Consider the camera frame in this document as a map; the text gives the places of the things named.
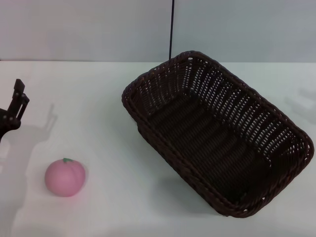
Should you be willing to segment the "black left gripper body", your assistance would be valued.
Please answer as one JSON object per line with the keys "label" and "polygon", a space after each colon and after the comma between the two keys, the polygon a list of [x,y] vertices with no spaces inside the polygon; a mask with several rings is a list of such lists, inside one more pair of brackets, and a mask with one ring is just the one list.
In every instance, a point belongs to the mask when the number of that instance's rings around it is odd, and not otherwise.
{"label": "black left gripper body", "polygon": [[0,140],[11,130],[17,130],[20,127],[20,119],[17,111],[0,110]]}

